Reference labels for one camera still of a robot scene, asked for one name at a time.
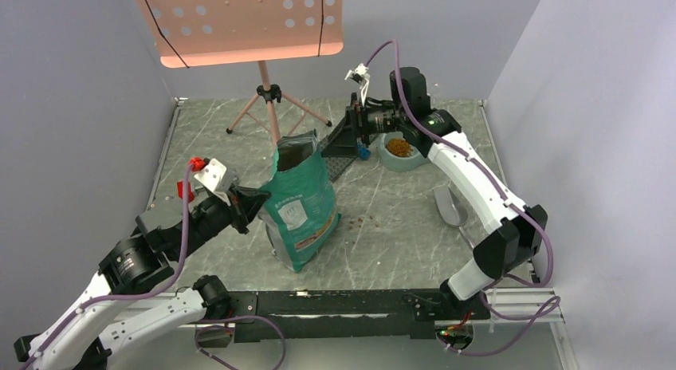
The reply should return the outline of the green pet food bag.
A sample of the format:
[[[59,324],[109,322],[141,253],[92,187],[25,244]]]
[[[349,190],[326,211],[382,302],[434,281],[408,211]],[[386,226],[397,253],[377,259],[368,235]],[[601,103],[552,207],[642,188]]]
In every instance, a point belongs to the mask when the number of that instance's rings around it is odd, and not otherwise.
[[[315,130],[278,140],[270,179],[261,189],[271,194],[257,216],[273,255],[298,272],[341,219]]]

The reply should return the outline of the metal food scoop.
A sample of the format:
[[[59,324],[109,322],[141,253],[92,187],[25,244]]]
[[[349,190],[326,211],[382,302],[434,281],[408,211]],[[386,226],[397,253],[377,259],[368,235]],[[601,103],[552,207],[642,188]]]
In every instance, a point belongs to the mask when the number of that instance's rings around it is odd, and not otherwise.
[[[470,249],[473,249],[475,247],[474,240],[465,229],[469,213],[461,204],[459,198],[448,187],[434,188],[433,196],[441,219],[448,226],[456,229]]]

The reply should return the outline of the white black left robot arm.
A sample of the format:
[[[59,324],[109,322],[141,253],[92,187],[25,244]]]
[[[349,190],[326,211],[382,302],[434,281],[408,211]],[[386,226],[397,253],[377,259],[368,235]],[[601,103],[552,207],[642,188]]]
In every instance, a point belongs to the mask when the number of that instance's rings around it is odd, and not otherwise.
[[[83,293],[43,333],[19,337],[14,351],[22,368],[106,369],[131,348],[180,325],[217,322],[233,312],[231,296],[215,275],[201,276],[189,289],[126,321],[118,316],[137,301],[170,287],[190,254],[227,227],[246,234],[270,193],[233,185],[226,198],[208,194],[174,218],[149,210],[137,217],[129,238],[120,240],[99,264]]]

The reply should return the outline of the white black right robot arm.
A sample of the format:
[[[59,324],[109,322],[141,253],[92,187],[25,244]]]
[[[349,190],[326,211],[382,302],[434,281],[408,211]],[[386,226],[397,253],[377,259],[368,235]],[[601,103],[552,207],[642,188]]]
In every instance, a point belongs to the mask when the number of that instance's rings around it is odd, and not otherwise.
[[[352,94],[322,155],[357,157],[359,146],[368,146],[374,135],[401,132],[460,190],[488,234],[473,247],[471,259],[440,286],[442,312],[459,318],[470,309],[470,299],[539,251],[548,215],[542,206],[531,207],[512,193],[484,164],[458,121],[446,110],[432,107],[419,69],[391,72],[389,100],[367,95],[367,66],[358,65],[346,78],[358,83],[360,90]]]

